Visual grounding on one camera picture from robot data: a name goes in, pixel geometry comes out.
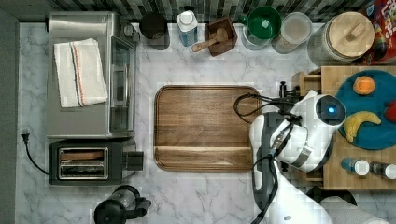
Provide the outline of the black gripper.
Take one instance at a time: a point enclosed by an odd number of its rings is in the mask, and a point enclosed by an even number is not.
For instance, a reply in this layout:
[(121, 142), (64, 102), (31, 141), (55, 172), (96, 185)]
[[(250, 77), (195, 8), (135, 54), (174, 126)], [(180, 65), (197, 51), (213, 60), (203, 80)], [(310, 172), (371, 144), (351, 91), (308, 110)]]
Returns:
[(300, 101), (300, 87), (297, 86), (296, 88), (288, 91), (287, 85), (285, 81), (280, 82), (279, 87), (279, 101), (280, 104), (278, 105), (280, 112), (290, 112), (295, 104)]

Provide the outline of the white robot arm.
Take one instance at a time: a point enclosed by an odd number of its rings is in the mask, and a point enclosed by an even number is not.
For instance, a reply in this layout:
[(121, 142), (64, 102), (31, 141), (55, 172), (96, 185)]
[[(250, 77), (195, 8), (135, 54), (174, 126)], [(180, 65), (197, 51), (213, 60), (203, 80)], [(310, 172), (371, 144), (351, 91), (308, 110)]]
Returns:
[(319, 203), (282, 175), (281, 162), (309, 173), (332, 154), (333, 135), (346, 120), (343, 103), (329, 94), (309, 91), (293, 102), (271, 101), (276, 112), (256, 117), (249, 130), (252, 190), (259, 214), (251, 224), (332, 224)]

